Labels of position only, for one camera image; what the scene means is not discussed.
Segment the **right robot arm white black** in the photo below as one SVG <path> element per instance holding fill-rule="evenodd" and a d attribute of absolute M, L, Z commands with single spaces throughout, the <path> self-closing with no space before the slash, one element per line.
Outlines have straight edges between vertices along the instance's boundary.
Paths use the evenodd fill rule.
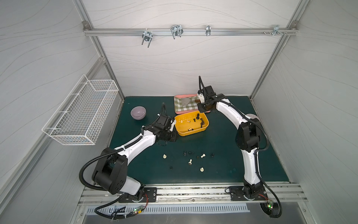
<path fill-rule="evenodd" d="M 226 116 L 236 127 L 235 142 L 241 150 L 244 162 L 243 196 L 250 201 L 256 197 L 263 197 L 265 190 L 274 196 L 276 203 L 265 198 L 265 203 L 260 207 L 270 218 L 280 218 L 282 204 L 276 193 L 263 180 L 259 169 L 259 152 L 265 151 L 270 146 L 268 136 L 257 116 L 249 116 L 234 106 L 223 94 L 216 94 L 212 86 L 204 86 L 199 77 L 199 90 L 197 93 L 200 102 L 198 109 L 201 113 L 217 110 Z"/>

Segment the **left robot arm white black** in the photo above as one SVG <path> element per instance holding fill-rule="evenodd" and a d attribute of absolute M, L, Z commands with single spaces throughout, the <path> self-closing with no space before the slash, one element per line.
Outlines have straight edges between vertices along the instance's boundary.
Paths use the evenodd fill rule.
<path fill-rule="evenodd" d="M 105 148 L 100 156 L 81 167 L 78 177 L 83 186 L 107 191 L 112 195 L 119 194 L 117 199 L 95 208 L 95 214 L 111 221 L 118 221 L 134 217 L 146 209 L 146 205 L 141 205 L 129 213 L 125 213 L 125 207 L 111 214 L 101 212 L 102 209 L 119 202 L 125 195 L 135 202 L 145 200 L 146 204 L 149 203 L 145 185 L 128 176 L 128 166 L 135 157 L 158 141 L 175 141 L 177 132 L 174 129 L 174 122 L 175 119 L 167 114 L 166 105 L 162 104 L 156 120 L 147 126 L 142 126 L 137 137 L 114 149 Z"/>

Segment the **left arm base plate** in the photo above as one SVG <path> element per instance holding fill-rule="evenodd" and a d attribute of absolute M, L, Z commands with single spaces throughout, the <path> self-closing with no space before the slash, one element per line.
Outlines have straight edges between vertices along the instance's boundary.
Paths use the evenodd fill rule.
<path fill-rule="evenodd" d="M 128 193 L 123 194 L 120 197 L 120 203 L 153 203 L 157 201 L 157 188 L 156 187 L 144 187 L 135 196 Z"/>

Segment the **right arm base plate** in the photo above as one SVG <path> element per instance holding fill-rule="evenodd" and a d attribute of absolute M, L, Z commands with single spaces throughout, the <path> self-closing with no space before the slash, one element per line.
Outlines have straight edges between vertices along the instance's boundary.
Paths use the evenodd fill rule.
<path fill-rule="evenodd" d="M 231 201 L 266 201 L 268 196 L 263 186 L 229 186 L 224 192 Z"/>

